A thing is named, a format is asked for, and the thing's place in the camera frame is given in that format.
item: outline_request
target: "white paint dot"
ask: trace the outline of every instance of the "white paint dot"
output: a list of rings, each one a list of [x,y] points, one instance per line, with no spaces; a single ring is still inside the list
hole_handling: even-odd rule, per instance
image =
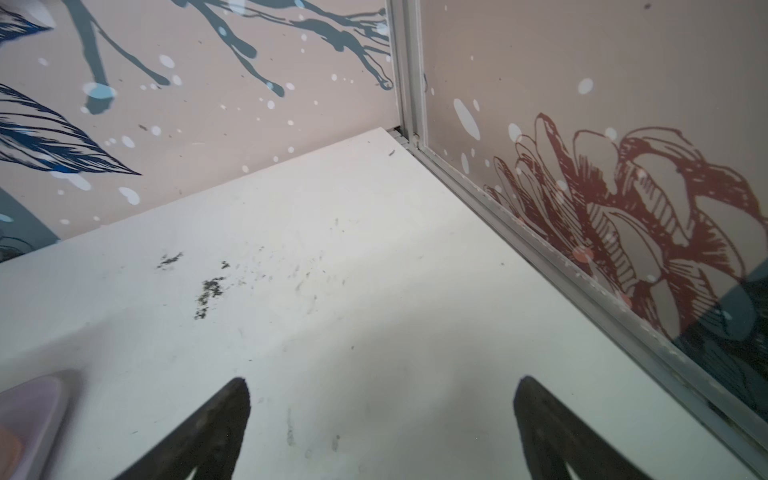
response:
[[[176,66],[176,62],[173,60],[173,58],[169,57],[168,55],[161,55],[160,63],[165,65],[168,68],[173,68]]]
[[[126,200],[128,200],[128,203],[131,205],[138,205],[141,202],[139,194],[128,187],[120,187],[118,188],[118,191],[123,195],[123,197],[125,197]]]
[[[91,183],[85,180],[80,174],[65,174],[64,172],[52,171],[51,176],[53,178],[61,178],[67,180],[70,184],[75,185],[80,190],[88,191],[91,189]]]
[[[578,92],[582,95],[586,95],[594,88],[594,82],[591,78],[585,78],[578,82]]]
[[[464,169],[464,173],[469,173],[469,160],[467,160],[467,156],[462,153],[462,169]]]
[[[464,102],[462,102],[458,98],[454,98],[453,108],[454,110],[456,110],[456,114],[458,115],[458,120],[462,122],[462,126],[464,127],[464,130],[466,130],[467,133],[470,136],[472,136],[472,138],[479,141],[480,129],[478,128],[478,125],[475,122],[475,119],[472,117],[472,114],[469,113],[469,109],[464,105]]]
[[[520,127],[518,127],[515,124],[509,124],[509,127],[507,127],[507,132],[509,133],[509,138],[515,143],[520,138],[520,135],[523,135],[523,132],[522,130],[520,130]]]

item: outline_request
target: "wall mural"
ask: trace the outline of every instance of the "wall mural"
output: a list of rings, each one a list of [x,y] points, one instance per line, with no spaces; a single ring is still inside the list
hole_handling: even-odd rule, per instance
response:
[[[768,232],[746,179],[666,127],[578,131],[569,151],[539,114],[515,150],[484,191],[768,419]]]
[[[350,14],[303,0],[146,0],[125,10],[114,1],[0,0],[4,65],[18,65],[0,79],[0,166],[14,164],[0,187],[28,209],[9,216],[0,205],[15,229],[35,212],[71,237],[317,148],[324,137],[396,124],[383,0],[326,2]],[[123,25],[128,12],[148,9],[147,34]],[[324,81],[315,71],[327,71]],[[73,95],[59,93],[72,87]],[[321,117],[333,128],[313,128]],[[122,175],[88,178],[105,173]],[[24,195],[30,189],[39,194]],[[64,197],[51,202],[51,192]],[[126,201],[141,206],[126,210]],[[48,232],[40,243],[13,236],[39,248],[57,239]]]

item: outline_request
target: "painted wall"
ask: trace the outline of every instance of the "painted wall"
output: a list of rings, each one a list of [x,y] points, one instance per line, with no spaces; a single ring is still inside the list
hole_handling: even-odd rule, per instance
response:
[[[768,418],[768,3],[422,4],[429,147]]]
[[[394,127],[384,4],[0,0],[0,187],[68,238]]]

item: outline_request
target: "dark blue paint drip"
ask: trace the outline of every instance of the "dark blue paint drip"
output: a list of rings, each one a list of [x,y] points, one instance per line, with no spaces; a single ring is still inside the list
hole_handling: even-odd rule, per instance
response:
[[[107,32],[96,22],[96,19],[91,15],[82,0],[61,0],[62,3],[69,10],[69,15],[72,18],[72,23],[80,35],[80,41],[83,44],[83,57],[88,63],[88,67],[91,69],[93,79],[96,84],[109,87],[107,80],[107,72],[104,70],[104,64],[101,63],[101,56],[99,55],[98,45],[96,43],[96,33],[107,41],[107,43],[114,48],[120,55],[122,55],[130,63],[136,65],[145,74],[149,75],[152,80],[160,85],[170,85],[170,81],[163,75],[158,74],[155,71],[149,69],[141,61],[125,51],[116,41],[107,35]],[[108,96],[103,98],[96,98],[89,96],[86,101],[85,107],[92,114],[97,115],[104,113],[112,105],[114,96]]]
[[[138,175],[66,118],[3,84],[0,84],[0,161],[65,174]]]
[[[50,27],[36,25],[18,13],[9,12],[0,7],[0,45],[26,35],[34,35],[41,31],[50,30]]]

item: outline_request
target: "blue leaf drawing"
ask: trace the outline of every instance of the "blue leaf drawing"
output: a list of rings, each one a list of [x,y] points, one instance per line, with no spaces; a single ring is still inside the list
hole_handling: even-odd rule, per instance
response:
[[[0,84],[0,161],[35,170],[138,175],[50,108]]]
[[[33,35],[45,30],[50,30],[50,27],[36,25],[18,13],[9,12],[0,7],[0,45],[14,38]]]

